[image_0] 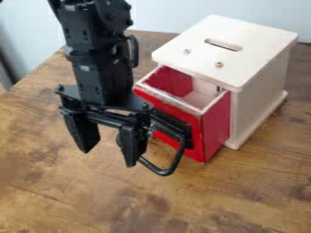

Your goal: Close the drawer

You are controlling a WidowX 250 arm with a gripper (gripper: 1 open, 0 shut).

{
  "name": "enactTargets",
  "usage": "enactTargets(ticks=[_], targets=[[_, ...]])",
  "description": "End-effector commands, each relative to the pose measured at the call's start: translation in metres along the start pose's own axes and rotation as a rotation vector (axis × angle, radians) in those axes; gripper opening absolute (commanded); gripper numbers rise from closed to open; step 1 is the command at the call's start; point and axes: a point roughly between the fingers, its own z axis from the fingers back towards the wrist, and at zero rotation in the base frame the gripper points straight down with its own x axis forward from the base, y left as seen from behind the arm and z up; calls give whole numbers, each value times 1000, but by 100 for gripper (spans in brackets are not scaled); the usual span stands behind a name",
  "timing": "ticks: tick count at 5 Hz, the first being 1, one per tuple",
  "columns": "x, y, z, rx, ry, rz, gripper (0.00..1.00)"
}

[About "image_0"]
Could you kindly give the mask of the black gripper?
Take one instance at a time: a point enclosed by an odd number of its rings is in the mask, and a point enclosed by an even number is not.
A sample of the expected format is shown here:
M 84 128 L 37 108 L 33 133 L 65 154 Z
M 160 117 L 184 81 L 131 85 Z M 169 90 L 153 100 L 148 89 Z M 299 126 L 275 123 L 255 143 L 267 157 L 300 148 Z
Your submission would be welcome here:
M 58 86 L 61 116 L 74 144 L 85 154 L 100 142 L 97 125 L 151 126 L 149 103 L 133 94 L 132 69 L 139 65 L 139 50 L 116 45 L 78 51 L 65 47 L 74 85 Z

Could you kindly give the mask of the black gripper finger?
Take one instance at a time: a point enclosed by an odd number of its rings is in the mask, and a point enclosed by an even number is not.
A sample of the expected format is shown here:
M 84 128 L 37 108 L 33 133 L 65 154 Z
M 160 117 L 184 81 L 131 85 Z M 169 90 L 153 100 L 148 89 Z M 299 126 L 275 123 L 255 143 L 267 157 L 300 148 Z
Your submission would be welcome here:
M 148 136 L 140 127 L 121 126 L 116 136 L 127 167 L 135 167 L 136 162 L 147 150 Z

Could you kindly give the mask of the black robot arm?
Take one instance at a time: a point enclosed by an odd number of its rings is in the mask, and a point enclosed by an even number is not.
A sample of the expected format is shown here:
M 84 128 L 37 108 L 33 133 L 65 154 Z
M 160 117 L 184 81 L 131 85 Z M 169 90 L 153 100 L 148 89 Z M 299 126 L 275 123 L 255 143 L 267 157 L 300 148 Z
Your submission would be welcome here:
M 46 1 L 74 72 L 74 84 L 56 88 L 65 126 L 85 153 L 101 140 L 98 126 L 116 128 L 116 144 L 133 167 L 147 149 L 151 105 L 132 91 L 139 42 L 125 34 L 133 24 L 131 5 L 125 0 Z

